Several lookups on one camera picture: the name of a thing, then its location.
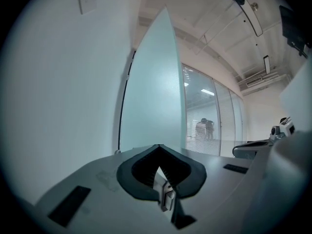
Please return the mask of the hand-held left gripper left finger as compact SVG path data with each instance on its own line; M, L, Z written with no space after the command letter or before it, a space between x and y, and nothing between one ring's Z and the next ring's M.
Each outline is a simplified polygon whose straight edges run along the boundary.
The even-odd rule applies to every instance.
M156 201L133 198L117 181L118 166L146 149L91 161L48 190L35 208L49 229L61 234L175 234L175 226ZM62 227L48 216L77 186L90 192L67 227Z

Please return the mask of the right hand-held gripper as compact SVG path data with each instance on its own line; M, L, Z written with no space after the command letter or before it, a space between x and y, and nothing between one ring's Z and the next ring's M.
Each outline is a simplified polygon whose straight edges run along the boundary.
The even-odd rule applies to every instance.
M214 234L312 234L312 59L280 95L289 113L270 140L233 147L253 159L249 168L226 164L243 176L214 215Z

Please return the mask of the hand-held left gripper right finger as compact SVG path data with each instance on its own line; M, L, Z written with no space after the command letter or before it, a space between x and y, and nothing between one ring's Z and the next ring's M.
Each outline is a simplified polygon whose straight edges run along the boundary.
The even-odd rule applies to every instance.
M250 203L245 159L172 150L160 145L161 168L175 192L171 222L159 234L241 234Z

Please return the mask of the frosted glass door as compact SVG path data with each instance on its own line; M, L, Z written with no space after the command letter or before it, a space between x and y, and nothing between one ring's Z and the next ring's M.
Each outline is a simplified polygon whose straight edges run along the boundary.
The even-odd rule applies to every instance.
M186 146L184 80L171 18L164 7L144 34L131 71L122 149Z

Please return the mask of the glass partition panel with blinds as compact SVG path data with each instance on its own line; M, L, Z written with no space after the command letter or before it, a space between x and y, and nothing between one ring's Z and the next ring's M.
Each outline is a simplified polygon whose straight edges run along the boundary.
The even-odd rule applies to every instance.
M220 123L221 123L221 139L227 143L234 143L235 141L235 123L234 123L234 109L230 90L215 82L215 89L219 104Z
M220 123L219 107L216 98L215 84L212 78L187 66L182 65L185 85L186 116L187 116L187 149L199 153L219 156ZM206 118L214 122L214 138L197 141L196 124Z
M234 124L235 124L235 144L239 145L244 143L245 140L245 119L244 119L244 106L242 99L230 91L232 105L234 110Z

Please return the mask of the ceiling air vent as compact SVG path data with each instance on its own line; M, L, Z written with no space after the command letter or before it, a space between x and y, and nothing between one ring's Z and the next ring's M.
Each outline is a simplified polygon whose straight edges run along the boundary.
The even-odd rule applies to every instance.
M262 76L259 76L257 78L254 78L254 79L251 79L249 81L246 82L246 86L247 87L251 87L259 82L261 82L263 80L263 77Z

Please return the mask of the long white pendant lamp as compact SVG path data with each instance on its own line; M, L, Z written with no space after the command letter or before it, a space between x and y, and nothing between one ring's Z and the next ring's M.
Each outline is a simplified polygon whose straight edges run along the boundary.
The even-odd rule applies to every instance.
M245 3L243 5L240 5L240 8L243 11L243 13L245 14L245 16L247 17L252 29L254 30L255 35L257 37L263 35L263 30L262 30L262 27L260 25L260 22L256 16L254 10L252 9L252 6L248 2L248 0L245 0Z

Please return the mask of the black wall monitor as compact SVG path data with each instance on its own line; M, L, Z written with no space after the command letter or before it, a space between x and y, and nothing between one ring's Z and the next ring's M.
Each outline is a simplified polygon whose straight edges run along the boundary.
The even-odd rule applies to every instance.
M310 43L297 21L295 12L282 5L279 6L279 11L282 21L282 35L287 39L287 44L297 50L300 56L307 59L307 48L310 48Z

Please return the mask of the white wall switch plate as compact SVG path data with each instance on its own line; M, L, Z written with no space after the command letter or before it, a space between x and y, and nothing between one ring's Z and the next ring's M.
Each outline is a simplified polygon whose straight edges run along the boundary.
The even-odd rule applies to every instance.
M94 11L97 8L97 0L78 0L82 15Z

